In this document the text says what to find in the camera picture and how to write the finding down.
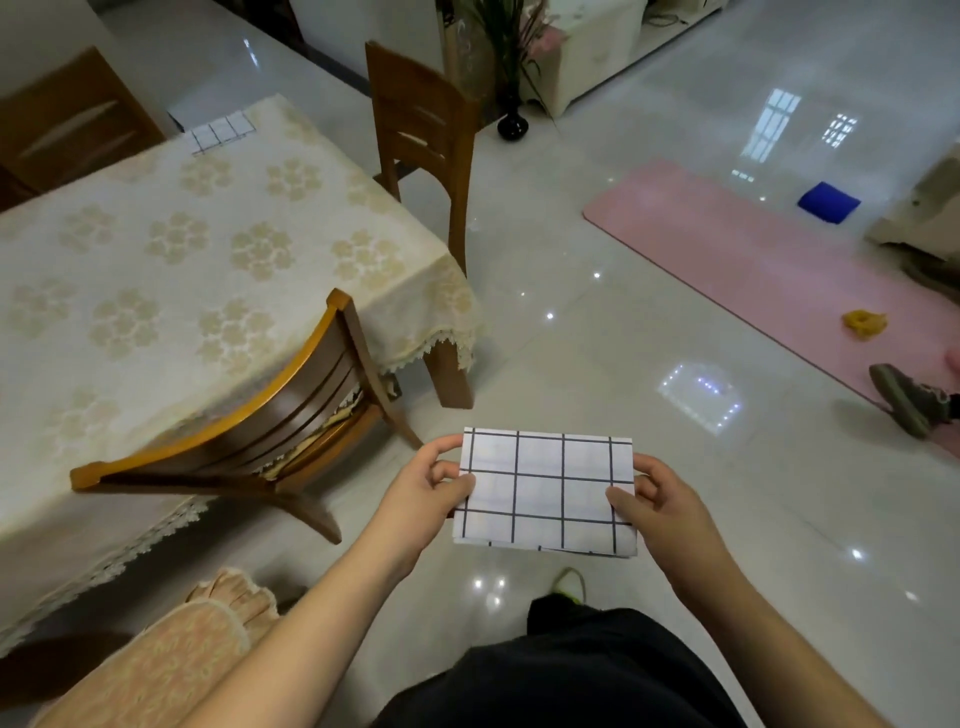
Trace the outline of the person's right forearm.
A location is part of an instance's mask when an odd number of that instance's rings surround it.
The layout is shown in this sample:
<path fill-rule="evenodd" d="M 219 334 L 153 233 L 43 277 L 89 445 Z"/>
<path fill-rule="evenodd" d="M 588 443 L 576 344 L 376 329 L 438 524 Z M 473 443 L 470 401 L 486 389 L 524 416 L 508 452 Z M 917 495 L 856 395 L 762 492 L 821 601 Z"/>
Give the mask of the person's right forearm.
<path fill-rule="evenodd" d="M 766 728 L 893 728 L 757 590 L 723 543 L 656 560 Z"/>

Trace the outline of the wooden chair with curved back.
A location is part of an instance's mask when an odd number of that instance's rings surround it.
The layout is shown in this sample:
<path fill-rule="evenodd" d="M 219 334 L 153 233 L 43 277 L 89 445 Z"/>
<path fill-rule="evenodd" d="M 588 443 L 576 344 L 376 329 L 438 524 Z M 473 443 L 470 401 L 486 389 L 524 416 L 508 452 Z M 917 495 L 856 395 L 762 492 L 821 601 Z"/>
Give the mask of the wooden chair with curved back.
<path fill-rule="evenodd" d="M 248 499 L 275 507 L 318 532 L 342 541 L 330 512 L 305 495 L 306 487 L 349 455 L 378 423 L 414 450 L 423 441 L 387 389 L 369 351 L 353 299 L 334 289 L 317 327 L 271 381 L 249 401 L 191 434 L 112 462 L 73 468 L 71 488 L 81 494 L 189 495 Z M 263 465 L 315 431 L 355 388 L 370 406 L 323 460 L 278 481 L 256 475 Z"/>

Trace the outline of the yellow crumpled cloth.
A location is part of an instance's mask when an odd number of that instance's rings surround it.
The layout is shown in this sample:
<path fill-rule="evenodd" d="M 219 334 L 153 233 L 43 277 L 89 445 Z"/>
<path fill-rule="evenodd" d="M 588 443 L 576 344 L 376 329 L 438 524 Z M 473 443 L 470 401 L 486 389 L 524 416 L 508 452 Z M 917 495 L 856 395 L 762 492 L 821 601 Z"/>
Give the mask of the yellow crumpled cloth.
<path fill-rule="evenodd" d="M 869 341 L 883 334 L 889 324 L 885 313 L 856 309 L 841 316 L 843 327 L 860 341 Z"/>

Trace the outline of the white sofa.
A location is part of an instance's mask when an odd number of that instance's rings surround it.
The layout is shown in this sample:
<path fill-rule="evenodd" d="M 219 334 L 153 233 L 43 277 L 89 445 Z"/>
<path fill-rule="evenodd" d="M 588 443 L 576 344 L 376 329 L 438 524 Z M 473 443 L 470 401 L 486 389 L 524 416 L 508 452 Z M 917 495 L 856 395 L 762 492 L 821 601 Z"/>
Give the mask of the white sofa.
<path fill-rule="evenodd" d="M 726 8 L 730 0 L 548 0 L 521 80 L 549 116 Z"/>

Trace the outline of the beige seat cushion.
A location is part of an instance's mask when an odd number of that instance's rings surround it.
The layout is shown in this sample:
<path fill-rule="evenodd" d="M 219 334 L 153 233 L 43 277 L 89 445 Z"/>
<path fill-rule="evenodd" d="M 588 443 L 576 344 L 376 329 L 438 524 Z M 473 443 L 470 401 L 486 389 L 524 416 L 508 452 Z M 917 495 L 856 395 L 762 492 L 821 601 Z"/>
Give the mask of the beige seat cushion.
<path fill-rule="evenodd" d="M 354 420 L 364 414 L 370 405 L 371 400 L 365 391 L 355 388 L 305 439 L 259 467 L 255 474 L 264 480 L 275 482 L 314 465 L 317 460 L 323 461 L 327 456 L 326 452 L 343 440 L 354 427 Z"/>

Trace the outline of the person's left hand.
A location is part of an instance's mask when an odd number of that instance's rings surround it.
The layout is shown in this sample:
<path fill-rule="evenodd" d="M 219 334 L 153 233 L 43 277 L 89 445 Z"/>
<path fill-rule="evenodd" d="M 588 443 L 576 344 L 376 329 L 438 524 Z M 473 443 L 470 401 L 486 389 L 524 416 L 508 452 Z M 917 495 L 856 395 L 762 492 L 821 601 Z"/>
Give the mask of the person's left hand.
<path fill-rule="evenodd" d="M 388 570 L 394 581 L 407 577 L 447 519 L 430 512 L 430 495 L 439 481 L 473 476 L 443 455 L 459 450 L 461 433 L 425 443 L 390 482 L 359 543 L 371 562 Z"/>

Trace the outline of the beige sofa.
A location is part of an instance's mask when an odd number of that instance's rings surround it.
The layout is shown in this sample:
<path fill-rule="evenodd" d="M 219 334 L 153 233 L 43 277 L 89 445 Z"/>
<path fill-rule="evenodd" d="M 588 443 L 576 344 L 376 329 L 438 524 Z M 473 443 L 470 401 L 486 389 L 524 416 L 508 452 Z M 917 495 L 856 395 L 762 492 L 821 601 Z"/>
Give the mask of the beige sofa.
<path fill-rule="evenodd" d="M 907 246 L 941 261 L 960 259 L 960 137 L 867 229 L 865 239 Z"/>

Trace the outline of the person's left forearm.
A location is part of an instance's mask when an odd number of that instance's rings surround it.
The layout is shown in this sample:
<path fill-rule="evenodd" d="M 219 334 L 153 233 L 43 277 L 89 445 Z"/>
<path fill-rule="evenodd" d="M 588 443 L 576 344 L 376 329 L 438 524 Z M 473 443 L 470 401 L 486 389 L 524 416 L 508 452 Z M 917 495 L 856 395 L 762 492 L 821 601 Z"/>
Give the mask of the person's left forearm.
<path fill-rule="evenodd" d="M 416 559 L 363 534 L 179 728 L 313 728 Z"/>

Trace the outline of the pink exercise mat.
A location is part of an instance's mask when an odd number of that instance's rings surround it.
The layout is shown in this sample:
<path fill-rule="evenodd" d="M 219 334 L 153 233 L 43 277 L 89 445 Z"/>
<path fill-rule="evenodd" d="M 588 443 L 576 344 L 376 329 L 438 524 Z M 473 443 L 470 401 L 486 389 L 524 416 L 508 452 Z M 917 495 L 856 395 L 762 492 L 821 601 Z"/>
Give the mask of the pink exercise mat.
<path fill-rule="evenodd" d="M 960 307 L 898 269 L 857 256 L 857 242 L 738 196 L 670 161 L 637 167 L 583 218 L 804 362 L 879 406 L 868 368 L 891 363 L 960 392 L 945 360 L 960 349 Z M 869 341 L 841 316 L 888 316 Z"/>

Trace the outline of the person's black trousers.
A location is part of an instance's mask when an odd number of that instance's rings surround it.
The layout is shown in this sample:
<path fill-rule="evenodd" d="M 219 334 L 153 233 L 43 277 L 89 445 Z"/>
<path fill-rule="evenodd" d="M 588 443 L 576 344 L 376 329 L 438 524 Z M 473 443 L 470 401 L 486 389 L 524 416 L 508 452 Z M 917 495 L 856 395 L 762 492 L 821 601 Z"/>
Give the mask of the person's black trousers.
<path fill-rule="evenodd" d="M 369 728 L 747 728 L 707 665 L 637 610 L 551 593 L 526 633 L 473 647 Z"/>

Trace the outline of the cream floral lace tablecloth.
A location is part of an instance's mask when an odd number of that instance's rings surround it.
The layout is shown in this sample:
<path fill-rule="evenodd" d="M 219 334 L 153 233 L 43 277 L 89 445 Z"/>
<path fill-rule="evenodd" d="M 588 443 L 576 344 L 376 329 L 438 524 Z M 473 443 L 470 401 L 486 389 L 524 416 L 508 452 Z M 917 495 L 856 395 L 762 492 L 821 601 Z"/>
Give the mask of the cream floral lace tablecloth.
<path fill-rule="evenodd" d="M 69 473 L 229 413 L 334 288 L 377 369 L 482 320 L 443 241 L 281 95 L 204 154 L 184 135 L 0 215 L 0 657 L 207 509 L 80 494 Z"/>

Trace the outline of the black vase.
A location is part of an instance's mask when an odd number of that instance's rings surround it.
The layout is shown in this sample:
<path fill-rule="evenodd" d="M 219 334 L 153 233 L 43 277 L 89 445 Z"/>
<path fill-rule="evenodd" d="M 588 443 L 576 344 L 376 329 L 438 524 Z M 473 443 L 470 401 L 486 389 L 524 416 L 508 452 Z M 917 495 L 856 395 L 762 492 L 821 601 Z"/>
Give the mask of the black vase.
<path fill-rule="evenodd" d="M 505 88 L 499 95 L 498 105 L 502 112 L 496 123 L 499 138 L 507 142 L 522 140 L 529 131 L 529 122 L 521 114 L 523 102 L 520 92 Z"/>

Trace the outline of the person's right hand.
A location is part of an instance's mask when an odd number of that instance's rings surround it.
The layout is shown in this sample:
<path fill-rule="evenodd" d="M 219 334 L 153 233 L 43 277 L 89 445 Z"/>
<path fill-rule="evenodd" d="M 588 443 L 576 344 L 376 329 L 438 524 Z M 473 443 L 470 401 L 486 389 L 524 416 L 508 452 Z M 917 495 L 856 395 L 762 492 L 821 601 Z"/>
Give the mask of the person's right hand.
<path fill-rule="evenodd" d="M 649 499 L 648 525 L 635 530 L 678 596 L 705 594 L 733 562 L 712 515 L 666 463 L 637 452 L 631 458 L 633 486 L 627 492 Z"/>

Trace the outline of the blue cloth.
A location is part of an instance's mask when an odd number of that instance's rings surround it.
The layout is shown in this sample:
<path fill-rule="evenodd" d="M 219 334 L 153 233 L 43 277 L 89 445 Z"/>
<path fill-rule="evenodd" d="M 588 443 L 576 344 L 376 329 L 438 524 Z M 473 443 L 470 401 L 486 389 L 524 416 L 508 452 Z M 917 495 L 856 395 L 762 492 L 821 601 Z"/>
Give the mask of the blue cloth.
<path fill-rule="evenodd" d="M 798 209 L 834 226 L 845 222 L 860 206 L 860 199 L 825 181 L 812 186 L 797 201 Z"/>

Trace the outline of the small white checked cloth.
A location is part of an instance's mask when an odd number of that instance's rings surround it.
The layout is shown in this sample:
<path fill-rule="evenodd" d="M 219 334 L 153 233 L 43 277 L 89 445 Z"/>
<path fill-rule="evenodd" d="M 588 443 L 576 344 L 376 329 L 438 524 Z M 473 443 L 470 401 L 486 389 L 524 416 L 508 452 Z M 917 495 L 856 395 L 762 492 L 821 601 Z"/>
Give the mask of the small white checked cloth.
<path fill-rule="evenodd" d="M 243 110 L 187 129 L 183 138 L 193 156 L 203 155 L 254 134 L 257 127 Z"/>

